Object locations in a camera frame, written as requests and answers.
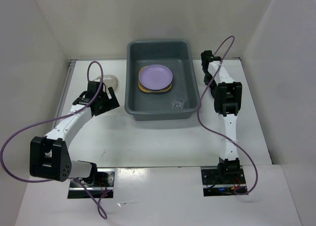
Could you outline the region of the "clear square small dish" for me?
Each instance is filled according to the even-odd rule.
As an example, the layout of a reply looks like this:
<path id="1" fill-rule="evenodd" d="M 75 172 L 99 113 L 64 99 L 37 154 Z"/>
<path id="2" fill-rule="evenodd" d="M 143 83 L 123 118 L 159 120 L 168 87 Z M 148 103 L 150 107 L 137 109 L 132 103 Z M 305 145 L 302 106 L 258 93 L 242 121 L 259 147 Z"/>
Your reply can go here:
<path id="1" fill-rule="evenodd" d="M 113 91 L 116 91 L 116 89 L 118 88 L 118 79 L 116 76 L 114 75 L 103 75 L 103 76 L 98 76 L 97 78 L 95 78 L 93 81 L 96 81 L 96 82 L 100 82 L 100 81 L 103 81 L 103 84 L 105 85 L 104 87 L 104 90 L 107 92 L 107 93 L 110 93 L 108 91 L 108 88 L 112 88 Z"/>

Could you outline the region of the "clear plastic cup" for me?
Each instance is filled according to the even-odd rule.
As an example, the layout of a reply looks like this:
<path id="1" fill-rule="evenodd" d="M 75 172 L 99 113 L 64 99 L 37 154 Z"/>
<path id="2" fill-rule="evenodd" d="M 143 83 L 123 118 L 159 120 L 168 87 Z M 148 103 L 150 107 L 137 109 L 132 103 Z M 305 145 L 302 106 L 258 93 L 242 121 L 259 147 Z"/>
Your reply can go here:
<path id="1" fill-rule="evenodd" d="M 175 92 L 171 98 L 171 108 L 173 110 L 181 110 L 184 108 L 187 96 L 183 92 Z"/>

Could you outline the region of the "black round plate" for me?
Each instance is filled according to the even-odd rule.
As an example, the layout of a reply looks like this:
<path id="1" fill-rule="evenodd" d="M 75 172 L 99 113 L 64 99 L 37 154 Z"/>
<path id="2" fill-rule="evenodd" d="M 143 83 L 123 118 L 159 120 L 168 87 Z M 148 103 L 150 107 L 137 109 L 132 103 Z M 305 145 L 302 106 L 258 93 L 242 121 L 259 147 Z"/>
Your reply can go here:
<path id="1" fill-rule="evenodd" d="M 210 88 L 210 93 L 213 99 L 216 99 L 216 93 L 217 93 L 217 86 L 213 86 Z"/>

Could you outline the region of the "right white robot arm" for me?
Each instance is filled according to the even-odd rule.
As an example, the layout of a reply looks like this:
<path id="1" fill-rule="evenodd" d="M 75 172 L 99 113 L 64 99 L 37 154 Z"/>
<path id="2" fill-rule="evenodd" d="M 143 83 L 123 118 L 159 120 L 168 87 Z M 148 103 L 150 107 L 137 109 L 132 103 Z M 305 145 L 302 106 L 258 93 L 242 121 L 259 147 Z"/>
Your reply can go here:
<path id="1" fill-rule="evenodd" d="M 240 173 L 240 161 L 236 141 L 237 115 L 241 109 L 242 84 L 236 82 L 220 64 L 221 57 L 212 51 L 201 53 L 204 84 L 209 85 L 214 99 L 214 109 L 223 123 L 225 144 L 219 156 L 217 179 L 228 183 Z"/>

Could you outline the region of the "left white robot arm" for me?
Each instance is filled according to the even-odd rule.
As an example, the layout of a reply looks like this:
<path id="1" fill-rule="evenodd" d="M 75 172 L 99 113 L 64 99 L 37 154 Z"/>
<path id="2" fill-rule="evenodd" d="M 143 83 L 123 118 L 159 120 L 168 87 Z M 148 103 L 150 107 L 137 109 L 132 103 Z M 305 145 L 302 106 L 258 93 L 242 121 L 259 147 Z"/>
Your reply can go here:
<path id="1" fill-rule="evenodd" d="M 97 184 L 97 165 L 87 161 L 72 161 L 69 146 L 80 129 L 94 116 L 119 107 L 112 87 L 90 81 L 73 103 L 69 117 L 43 137 L 34 137 L 30 143 L 30 175 L 32 177 L 63 182 L 68 178 L 81 178 L 87 186 Z"/>

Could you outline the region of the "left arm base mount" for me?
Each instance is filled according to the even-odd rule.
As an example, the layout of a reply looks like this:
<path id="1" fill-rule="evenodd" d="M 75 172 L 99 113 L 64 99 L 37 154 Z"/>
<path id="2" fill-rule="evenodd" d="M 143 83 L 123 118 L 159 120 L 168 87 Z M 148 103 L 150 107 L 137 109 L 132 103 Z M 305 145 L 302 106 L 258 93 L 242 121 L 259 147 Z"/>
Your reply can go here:
<path id="1" fill-rule="evenodd" d="M 83 184 L 89 193 L 96 199 L 99 199 L 102 195 L 104 195 L 104 198 L 113 198 L 116 173 L 115 168 L 98 168 L 97 171 L 97 179 L 80 179 L 80 183 Z M 67 198 L 87 199 L 89 198 L 89 195 L 79 183 L 71 180 Z"/>

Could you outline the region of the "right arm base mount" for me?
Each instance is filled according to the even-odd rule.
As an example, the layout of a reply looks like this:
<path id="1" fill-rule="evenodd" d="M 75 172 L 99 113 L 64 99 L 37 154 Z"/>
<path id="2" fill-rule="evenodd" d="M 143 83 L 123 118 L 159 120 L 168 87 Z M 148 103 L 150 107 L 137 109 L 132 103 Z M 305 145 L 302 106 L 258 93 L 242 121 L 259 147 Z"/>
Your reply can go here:
<path id="1" fill-rule="evenodd" d="M 201 167 L 201 178 L 204 197 L 231 196 L 246 193 L 247 186 L 243 169 L 236 176 L 221 179 L 215 167 Z"/>

